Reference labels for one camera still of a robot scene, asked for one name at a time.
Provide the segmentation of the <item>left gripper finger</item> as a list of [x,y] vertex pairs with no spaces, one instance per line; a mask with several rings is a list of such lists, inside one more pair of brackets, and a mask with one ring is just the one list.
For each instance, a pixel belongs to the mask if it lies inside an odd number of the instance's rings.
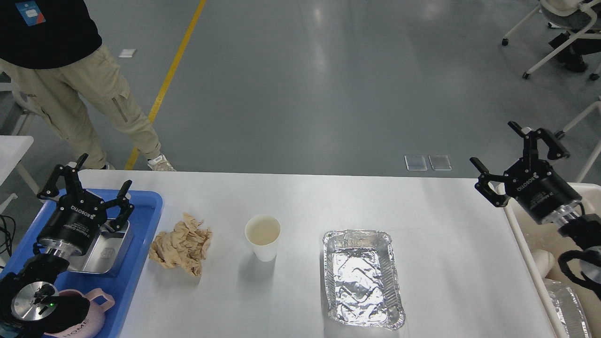
[[77,198],[82,199],[85,191],[79,179],[78,172],[87,158],[88,154],[83,153],[73,166],[57,164],[45,186],[37,193],[37,198],[41,200],[52,200],[56,198],[59,195],[57,182],[60,177],[63,177],[66,185],[66,194],[74,194]]
[[135,206],[130,203],[130,199],[127,198],[127,193],[131,187],[131,184],[132,180],[126,180],[115,199],[101,203],[101,210],[104,211],[115,206],[120,208],[118,216],[113,220],[107,221],[105,224],[105,227],[109,232],[116,232],[122,229],[135,209]]

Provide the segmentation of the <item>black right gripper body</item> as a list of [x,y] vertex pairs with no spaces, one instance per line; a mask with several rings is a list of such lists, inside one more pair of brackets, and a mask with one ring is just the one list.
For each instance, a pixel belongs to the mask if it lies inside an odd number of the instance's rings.
[[530,165],[518,160],[507,170],[507,195],[513,197],[537,224],[549,223],[549,216],[566,206],[576,206],[582,196],[556,174],[546,160]]

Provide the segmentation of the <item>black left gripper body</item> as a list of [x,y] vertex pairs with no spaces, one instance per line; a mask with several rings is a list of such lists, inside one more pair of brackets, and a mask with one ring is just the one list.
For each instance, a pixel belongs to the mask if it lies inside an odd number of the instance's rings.
[[37,242],[46,248],[52,242],[73,246],[74,255],[85,255],[107,221],[107,212],[101,209],[104,200],[91,192],[83,197],[65,194],[60,197],[56,209],[37,236]]

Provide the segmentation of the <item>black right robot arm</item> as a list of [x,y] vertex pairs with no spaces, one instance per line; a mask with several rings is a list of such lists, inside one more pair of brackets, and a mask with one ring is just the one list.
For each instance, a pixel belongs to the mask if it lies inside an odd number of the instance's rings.
[[600,295],[601,225],[597,214],[578,212],[582,195],[559,176],[550,160],[569,156],[567,148],[548,129],[509,127],[523,139],[522,156],[502,175],[492,175],[477,157],[470,162],[479,171],[475,190],[493,206],[505,207],[515,199],[537,224],[556,225],[562,237],[573,240],[577,250],[558,257],[562,273],[573,283]]

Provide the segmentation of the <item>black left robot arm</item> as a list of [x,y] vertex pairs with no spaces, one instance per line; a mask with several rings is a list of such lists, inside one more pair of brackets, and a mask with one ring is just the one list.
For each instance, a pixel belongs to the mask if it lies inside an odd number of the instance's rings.
[[126,196],[130,180],[109,201],[82,187],[78,171],[87,158],[82,154],[75,165],[56,165],[37,194],[42,200],[56,198],[56,208],[34,242],[34,257],[19,273],[1,279],[3,338],[40,338],[86,318],[90,300],[61,296],[54,283],[67,271],[71,256],[88,252],[101,227],[121,229],[134,210]]

